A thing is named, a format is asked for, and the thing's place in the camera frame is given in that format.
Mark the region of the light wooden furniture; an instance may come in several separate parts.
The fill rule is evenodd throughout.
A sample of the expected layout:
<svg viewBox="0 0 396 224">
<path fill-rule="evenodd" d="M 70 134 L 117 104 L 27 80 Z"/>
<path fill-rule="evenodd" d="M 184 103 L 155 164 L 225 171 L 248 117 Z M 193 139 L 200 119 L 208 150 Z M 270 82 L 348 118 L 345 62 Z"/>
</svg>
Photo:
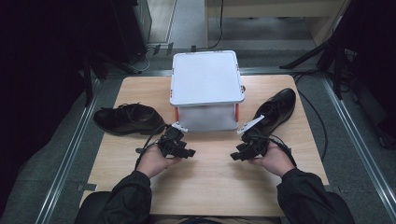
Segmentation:
<svg viewBox="0 0 396 224">
<path fill-rule="evenodd" d="M 335 30 L 351 0 L 204 0 L 209 18 L 299 17 L 318 46 Z"/>
</svg>

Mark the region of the dark cabinet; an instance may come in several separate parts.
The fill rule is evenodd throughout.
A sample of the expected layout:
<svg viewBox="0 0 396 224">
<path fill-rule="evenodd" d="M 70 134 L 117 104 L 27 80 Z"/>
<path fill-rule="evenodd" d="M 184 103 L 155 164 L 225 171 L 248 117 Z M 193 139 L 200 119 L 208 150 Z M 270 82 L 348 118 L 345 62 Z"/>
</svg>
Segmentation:
<svg viewBox="0 0 396 224">
<path fill-rule="evenodd" d="M 148 51 L 152 18 L 148 0 L 110 0 L 121 38 L 121 60 L 130 63 Z"/>
</svg>

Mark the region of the person's right hand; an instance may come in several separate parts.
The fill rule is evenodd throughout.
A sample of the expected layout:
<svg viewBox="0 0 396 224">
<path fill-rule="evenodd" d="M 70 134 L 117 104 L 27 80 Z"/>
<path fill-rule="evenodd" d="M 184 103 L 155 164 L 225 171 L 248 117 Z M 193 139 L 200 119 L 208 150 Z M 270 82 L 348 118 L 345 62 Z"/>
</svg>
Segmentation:
<svg viewBox="0 0 396 224">
<path fill-rule="evenodd" d="M 295 168 L 288 155 L 275 143 L 270 143 L 263 157 L 250 159 L 251 164 L 263 167 L 273 175 L 282 177 Z"/>
</svg>

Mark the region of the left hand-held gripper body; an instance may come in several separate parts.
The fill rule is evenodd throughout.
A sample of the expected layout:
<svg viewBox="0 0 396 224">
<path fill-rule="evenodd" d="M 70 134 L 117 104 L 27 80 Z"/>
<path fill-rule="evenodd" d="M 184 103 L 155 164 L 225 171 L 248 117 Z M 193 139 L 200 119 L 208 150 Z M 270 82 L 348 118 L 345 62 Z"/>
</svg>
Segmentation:
<svg viewBox="0 0 396 224">
<path fill-rule="evenodd" d="M 171 125 L 166 125 L 163 135 L 157 142 L 163 156 L 167 157 L 168 155 L 171 155 L 180 158 L 180 149 L 176 149 L 176 142 L 182 141 L 183 137 L 184 134 L 182 131 Z"/>
</svg>

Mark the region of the metal floor rail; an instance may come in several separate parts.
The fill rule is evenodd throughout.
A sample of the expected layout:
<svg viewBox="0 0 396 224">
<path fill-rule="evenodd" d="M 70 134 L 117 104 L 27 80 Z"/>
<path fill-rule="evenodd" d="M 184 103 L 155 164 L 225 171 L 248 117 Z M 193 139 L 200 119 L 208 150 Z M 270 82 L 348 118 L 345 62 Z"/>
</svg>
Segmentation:
<svg viewBox="0 0 396 224">
<path fill-rule="evenodd" d="M 343 122 L 347 135 L 351 140 L 357 154 L 359 155 L 381 202 L 384 204 L 384 207 L 389 214 L 389 218 L 393 224 L 396 224 L 396 194 L 375 161 L 371 150 L 364 142 L 360 131 L 347 111 L 344 101 L 340 100 L 333 92 L 332 82 L 328 78 L 324 78 L 322 83 L 332 101 L 333 106 L 335 107 L 338 117 Z"/>
<path fill-rule="evenodd" d="M 96 102 L 97 96 L 94 95 L 92 97 L 92 100 L 85 106 L 82 115 L 79 118 L 77 128 L 74 130 L 72 138 L 64 153 L 62 162 L 50 185 L 46 198 L 41 206 L 40 212 L 37 215 L 35 224 L 49 224 L 52 213 L 64 188 L 64 183 L 70 173 L 74 159 L 77 156 L 80 142 L 88 126 L 89 119 L 92 115 L 92 111 L 96 105 Z"/>
</svg>

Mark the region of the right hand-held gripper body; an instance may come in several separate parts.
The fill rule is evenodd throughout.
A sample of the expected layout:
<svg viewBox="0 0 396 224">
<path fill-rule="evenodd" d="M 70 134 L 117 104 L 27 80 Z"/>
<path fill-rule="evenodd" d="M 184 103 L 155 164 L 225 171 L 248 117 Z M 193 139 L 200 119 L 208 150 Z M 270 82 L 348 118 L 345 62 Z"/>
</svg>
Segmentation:
<svg viewBox="0 0 396 224">
<path fill-rule="evenodd" d="M 257 118 L 246 123 L 237 133 L 241 134 L 242 144 L 248 145 L 245 151 L 250 158 L 255 158 L 258 155 L 264 155 L 268 146 L 268 139 L 271 134 L 271 129 L 266 123 L 267 117 L 259 115 Z"/>
</svg>

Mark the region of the person's left hand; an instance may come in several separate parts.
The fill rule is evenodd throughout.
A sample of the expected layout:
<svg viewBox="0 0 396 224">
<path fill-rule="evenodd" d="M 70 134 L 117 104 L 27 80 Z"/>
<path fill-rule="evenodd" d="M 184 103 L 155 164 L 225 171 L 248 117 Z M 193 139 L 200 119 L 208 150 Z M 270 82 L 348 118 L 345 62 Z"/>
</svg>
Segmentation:
<svg viewBox="0 0 396 224">
<path fill-rule="evenodd" d="M 135 168 L 136 171 L 152 178 L 169 166 L 177 164 L 181 158 L 165 158 L 161 153 L 159 147 L 154 145 L 150 147 L 141 157 L 140 162 Z"/>
</svg>

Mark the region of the black tripod stand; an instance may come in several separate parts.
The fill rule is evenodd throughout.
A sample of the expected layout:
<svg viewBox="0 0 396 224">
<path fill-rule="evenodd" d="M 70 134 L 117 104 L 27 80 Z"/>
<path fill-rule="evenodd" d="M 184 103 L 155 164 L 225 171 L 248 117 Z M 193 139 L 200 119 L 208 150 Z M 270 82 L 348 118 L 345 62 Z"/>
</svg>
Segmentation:
<svg viewBox="0 0 396 224">
<path fill-rule="evenodd" d="M 291 63 L 287 63 L 284 65 L 280 65 L 280 69 L 293 69 L 294 67 L 304 63 L 308 59 L 313 58 L 314 56 L 321 54 L 319 60 L 317 62 L 316 68 L 319 71 L 327 71 L 329 67 L 334 64 L 334 75 L 333 75 L 333 85 L 332 90 L 334 94 L 337 96 L 339 100 L 342 99 L 341 95 L 341 72 L 339 62 L 339 55 L 342 51 L 342 43 L 343 43 L 343 34 L 341 31 L 335 31 L 329 39 L 321 43 L 318 47 L 308 51 L 306 54 L 301 56 L 300 58 L 292 61 Z"/>
</svg>

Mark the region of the black leather shoe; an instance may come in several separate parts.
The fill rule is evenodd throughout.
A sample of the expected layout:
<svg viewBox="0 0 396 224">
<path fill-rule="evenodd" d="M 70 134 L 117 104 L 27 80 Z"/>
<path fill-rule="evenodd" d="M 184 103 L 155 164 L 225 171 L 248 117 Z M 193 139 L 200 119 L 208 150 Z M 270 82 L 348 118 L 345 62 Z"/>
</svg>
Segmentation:
<svg viewBox="0 0 396 224">
<path fill-rule="evenodd" d="M 292 115 L 296 103 L 296 93 L 293 89 L 286 88 L 263 103 L 254 116 L 263 119 L 257 122 L 250 132 L 262 135 L 271 134 L 279 125 L 286 122 Z"/>
<path fill-rule="evenodd" d="M 152 135 L 165 128 L 162 116 L 153 108 L 141 104 L 123 104 L 117 108 L 104 108 L 93 115 L 95 124 L 107 133 Z"/>
</svg>

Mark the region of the black metal stand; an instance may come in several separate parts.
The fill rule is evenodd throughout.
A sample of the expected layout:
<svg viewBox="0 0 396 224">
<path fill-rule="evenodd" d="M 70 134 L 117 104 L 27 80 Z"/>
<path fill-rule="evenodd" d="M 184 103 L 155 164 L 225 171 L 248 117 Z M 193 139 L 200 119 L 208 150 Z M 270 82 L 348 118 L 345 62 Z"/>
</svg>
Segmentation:
<svg viewBox="0 0 396 224">
<path fill-rule="evenodd" d="M 116 68 L 119 68 L 121 71 L 126 72 L 127 74 L 134 75 L 138 73 L 136 69 L 133 69 L 127 63 L 117 62 L 104 53 L 98 51 L 85 53 L 82 58 L 82 63 L 82 75 L 84 79 L 86 95 L 85 106 L 88 106 L 93 101 L 92 73 L 94 73 L 100 80 L 106 79 L 109 74 L 107 68 L 105 67 L 106 63 L 114 65 Z"/>
</svg>

